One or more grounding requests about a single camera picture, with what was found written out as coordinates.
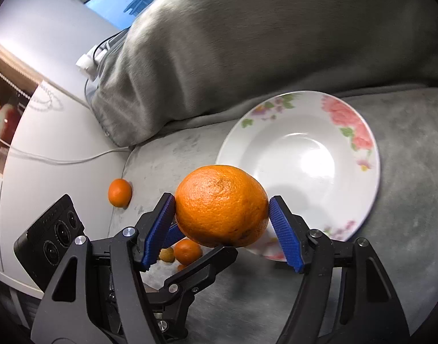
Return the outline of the brown kiwi-like fruit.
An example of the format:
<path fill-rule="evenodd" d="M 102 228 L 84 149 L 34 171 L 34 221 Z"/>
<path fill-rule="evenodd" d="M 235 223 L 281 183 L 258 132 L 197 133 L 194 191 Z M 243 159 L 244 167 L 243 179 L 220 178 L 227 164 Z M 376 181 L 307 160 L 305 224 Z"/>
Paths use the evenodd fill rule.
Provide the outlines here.
<path fill-rule="evenodd" d="M 162 249 L 159 253 L 158 258 L 165 263 L 174 263 L 175 261 L 174 249 L 172 247 Z"/>

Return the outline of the grey sofa back cushion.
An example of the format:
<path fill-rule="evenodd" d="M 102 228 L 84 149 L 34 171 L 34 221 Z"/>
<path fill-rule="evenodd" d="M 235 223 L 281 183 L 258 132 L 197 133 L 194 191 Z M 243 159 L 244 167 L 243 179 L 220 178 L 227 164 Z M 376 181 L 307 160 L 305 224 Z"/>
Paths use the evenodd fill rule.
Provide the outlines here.
<path fill-rule="evenodd" d="M 154 0 L 89 98 L 120 147 L 234 119 L 270 95 L 438 83 L 436 0 Z"/>

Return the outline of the large orange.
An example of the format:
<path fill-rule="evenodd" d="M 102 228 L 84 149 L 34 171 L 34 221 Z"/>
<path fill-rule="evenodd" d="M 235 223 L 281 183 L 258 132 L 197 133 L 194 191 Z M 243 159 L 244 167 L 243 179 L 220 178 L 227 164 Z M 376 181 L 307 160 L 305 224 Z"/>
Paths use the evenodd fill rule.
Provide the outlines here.
<path fill-rule="evenodd" d="M 196 243 L 245 247 L 256 242 L 269 223 L 269 199 L 260 183 L 230 165 L 192 171 L 175 191 L 176 220 Z"/>

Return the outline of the floral white plate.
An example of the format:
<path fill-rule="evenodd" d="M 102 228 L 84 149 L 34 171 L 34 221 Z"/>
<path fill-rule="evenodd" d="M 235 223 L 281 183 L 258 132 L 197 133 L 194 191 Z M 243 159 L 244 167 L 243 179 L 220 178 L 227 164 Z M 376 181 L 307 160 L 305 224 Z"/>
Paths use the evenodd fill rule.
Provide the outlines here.
<path fill-rule="evenodd" d="M 310 228 L 346 241 L 366 220 L 380 182 L 378 145 L 346 102 L 315 91 L 276 95 L 252 108 L 220 147 L 219 165 L 282 196 Z"/>

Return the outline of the small mandarin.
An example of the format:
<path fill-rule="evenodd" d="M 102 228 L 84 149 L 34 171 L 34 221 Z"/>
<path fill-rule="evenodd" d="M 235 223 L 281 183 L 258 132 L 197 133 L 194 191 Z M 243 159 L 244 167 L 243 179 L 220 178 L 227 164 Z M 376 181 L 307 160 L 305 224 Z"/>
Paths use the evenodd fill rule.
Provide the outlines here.
<path fill-rule="evenodd" d="M 181 265 L 188 266 L 195 263 L 202 256 L 203 250 L 201 247 L 190 239 L 183 239 L 174 246 L 174 257 Z"/>
<path fill-rule="evenodd" d="M 127 207 L 131 201 L 133 189 L 125 179 L 115 179 L 108 189 L 108 200 L 113 207 Z"/>

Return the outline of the white power adapter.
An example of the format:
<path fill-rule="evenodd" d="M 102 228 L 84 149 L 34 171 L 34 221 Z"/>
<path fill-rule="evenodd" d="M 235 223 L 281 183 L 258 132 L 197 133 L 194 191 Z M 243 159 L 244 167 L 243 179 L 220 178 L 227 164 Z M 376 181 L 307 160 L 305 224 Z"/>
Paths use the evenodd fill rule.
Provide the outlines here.
<path fill-rule="evenodd" d="M 87 53 L 80 56 L 76 61 L 79 71 L 87 79 L 94 81 L 98 77 L 99 64 L 108 52 L 106 45 L 94 45 Z"/>

